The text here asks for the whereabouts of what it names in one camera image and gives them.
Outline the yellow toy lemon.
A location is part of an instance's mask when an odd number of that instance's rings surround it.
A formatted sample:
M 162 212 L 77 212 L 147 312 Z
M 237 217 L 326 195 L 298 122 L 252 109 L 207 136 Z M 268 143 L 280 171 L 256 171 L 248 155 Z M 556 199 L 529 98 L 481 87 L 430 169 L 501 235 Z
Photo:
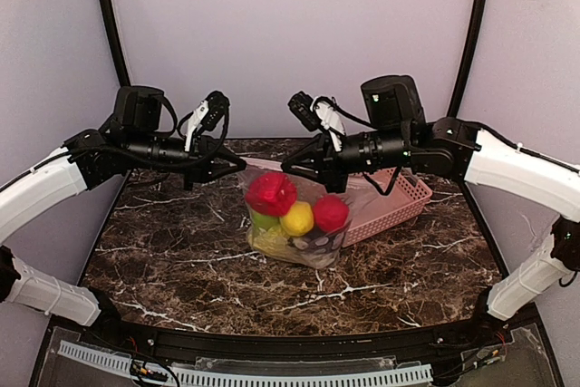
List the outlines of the yellow toy lemon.
M 291 237 L 301 237 L 314 228 L 314 213 L 309 203 L 296 201 L 280 218 L 282 229 Z

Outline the clear zip top bag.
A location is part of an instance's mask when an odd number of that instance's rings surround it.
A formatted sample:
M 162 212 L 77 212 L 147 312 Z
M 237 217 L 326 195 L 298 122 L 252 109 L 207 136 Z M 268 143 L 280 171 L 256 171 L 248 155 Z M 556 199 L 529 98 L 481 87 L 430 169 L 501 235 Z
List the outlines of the clear zip top bag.
M 335 263 L 354 220 L 377 197 L 357 178 L 348 180 L 344 193 L 328 193 L 321 184 L 284 173 L 273 160 L 248 158 L 237 177 L 250 218 L 248 244 L 313 269 Z

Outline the red toy bell pepper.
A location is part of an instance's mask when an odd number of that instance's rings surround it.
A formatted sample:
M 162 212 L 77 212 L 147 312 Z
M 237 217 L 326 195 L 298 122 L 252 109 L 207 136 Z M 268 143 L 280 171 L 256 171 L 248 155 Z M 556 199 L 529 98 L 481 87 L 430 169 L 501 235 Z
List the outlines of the red toy bell pepper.
M 297 201 L 295 184 L 282 172 L 267 172 L 254 179 L 245 194 L 248 206 L 261 215 L 280 218 Z

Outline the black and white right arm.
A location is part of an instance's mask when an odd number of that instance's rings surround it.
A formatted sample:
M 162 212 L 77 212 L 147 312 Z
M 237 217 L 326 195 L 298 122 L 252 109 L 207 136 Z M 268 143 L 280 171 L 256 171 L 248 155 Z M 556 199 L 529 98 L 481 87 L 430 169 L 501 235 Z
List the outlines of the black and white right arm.
M 500 189 L 558 213 L 549 235 L 515 272 L 483 294 L 483 317 L 506 321 L 551 285 L 579 271 L 579 168 L 512 142 L 475 121 L 425 119 L 415 81 L 386 75 L 364 82 L 366 132 L 348 135 L 342 119 L 357 121 L 335 100 L 298 92 L 289 110 L 315 137 L 283 160 L 288 174 L 342 193 L 352 174 L 403 168 L 456 183 Z

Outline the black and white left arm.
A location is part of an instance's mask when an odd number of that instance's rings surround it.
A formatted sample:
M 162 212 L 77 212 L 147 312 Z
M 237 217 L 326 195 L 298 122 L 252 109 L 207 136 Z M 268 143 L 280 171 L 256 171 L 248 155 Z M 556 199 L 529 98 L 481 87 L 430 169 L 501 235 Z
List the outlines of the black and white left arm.
M 229 99 L 211 92 L 183 119 L 160 89 L 122 86 L 110 117 L 82 131 L 1 187 L 1 238 L 7 240 L 53 206 L 135 169 L 179 174 L 184 188 L 246 168 L 224 142 Z M 70 285 L 1 248 L 1 300 L 91 327 L 118 318 L 98 290 Z

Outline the pink perforated plastic basket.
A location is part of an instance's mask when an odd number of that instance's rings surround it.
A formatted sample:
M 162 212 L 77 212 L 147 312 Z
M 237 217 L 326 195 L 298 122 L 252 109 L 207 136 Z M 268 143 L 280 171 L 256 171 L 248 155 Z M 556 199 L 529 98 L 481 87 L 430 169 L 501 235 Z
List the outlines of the pink perforated plastic basket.
M 353 218 L 343 243 L 344 247 L 417 217 L 432 195 L 432 190 L 425 182 L 407 169 L 400 172 L 389 196 L 381 196 L 363 176 L 351 175 L 347 192 L 362 189 L 370 190 L 372 200 Z

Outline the green toy chayote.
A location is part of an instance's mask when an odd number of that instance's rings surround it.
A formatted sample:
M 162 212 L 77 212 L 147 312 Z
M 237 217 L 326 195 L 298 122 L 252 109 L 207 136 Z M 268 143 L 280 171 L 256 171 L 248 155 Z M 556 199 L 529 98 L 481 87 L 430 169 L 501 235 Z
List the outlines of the green toy chayote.
M 271 227 L 279 224 L 279 218 L 270 215 L 261 214 L 253 209 L 250 210 L 252 224 L 254 228 L 269 230 Z

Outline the yellow toy napa cabbage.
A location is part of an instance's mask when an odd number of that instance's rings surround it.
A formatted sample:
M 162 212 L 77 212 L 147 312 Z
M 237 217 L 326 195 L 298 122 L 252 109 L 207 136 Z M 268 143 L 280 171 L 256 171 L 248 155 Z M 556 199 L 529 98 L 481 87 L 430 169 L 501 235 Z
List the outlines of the yellow toy napa cabbage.
M 253 227 L 247 232 L 248 244 L 265 256 L 284 261 L 294 258 L 294 251 L 288 245 L 288 235 L 280 226 L 273 226 L 268 230 Z

